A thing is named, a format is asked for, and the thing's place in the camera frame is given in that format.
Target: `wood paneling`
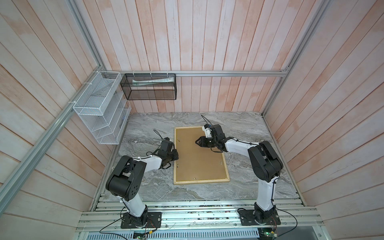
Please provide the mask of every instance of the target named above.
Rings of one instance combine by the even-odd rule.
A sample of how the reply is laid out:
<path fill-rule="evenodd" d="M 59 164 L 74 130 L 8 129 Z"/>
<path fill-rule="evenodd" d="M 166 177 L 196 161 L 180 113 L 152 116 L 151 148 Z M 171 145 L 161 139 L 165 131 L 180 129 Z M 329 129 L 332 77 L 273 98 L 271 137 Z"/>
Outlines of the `wood paneling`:
<path fill-rule="evenodd" d="M 266 115 L 333 239 L 384 235 L 383 13 L 380 0 L 334 1 Z"/>
<path fill-rule="evenodd" d="M 0 29 L 3 184 L 97 64 L 65 1 L 1 1 Z M 0 238 L 70 239 L 110 153 L 73 116 L 0 218 Z"/>
<path fill-rule="evenodd" d="M 108 70 L 279 70 L 321 1 L 77 2 Z M 131 104 L 146 113 L 262 112 L 277 79 L 182 77 L 175 101 Z"/>

